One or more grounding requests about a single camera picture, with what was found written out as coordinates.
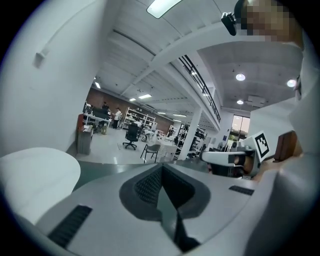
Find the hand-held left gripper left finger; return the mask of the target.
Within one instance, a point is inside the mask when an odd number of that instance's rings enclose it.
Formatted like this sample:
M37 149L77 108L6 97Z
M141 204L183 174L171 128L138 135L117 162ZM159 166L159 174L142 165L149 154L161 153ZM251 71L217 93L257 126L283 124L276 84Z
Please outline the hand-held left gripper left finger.
M158 221L136 218L121 203L124 182L154 164L95 179L50 208L36 223L48 236L76 206L91 212L70 241L67 250L78 256L178 256L180 249Z

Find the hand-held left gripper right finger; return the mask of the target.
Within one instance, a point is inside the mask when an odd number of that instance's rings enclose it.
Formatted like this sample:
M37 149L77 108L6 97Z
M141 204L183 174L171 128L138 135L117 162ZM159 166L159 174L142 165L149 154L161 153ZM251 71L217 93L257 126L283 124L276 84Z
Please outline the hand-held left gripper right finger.
M183 220L187 235L201 244L222 231L251 198L250 195L230 190L230 187L238 186L250 190L255 190L257 187L257 183L252 180L209 174L176 164L169 166L202 182L210 190L210 201L201 215Z

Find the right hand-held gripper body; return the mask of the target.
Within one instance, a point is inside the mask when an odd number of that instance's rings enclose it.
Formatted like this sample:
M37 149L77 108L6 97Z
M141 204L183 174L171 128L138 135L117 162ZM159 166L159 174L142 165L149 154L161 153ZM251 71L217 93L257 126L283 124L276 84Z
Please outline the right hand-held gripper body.
M246 171L246 161L250 158L248 162L250 171L247 175L253 178L259 173L261 163L267 159L269 153L266 134L260 131L238 142L235 151L204 151L200 154L200 159L209 164Z

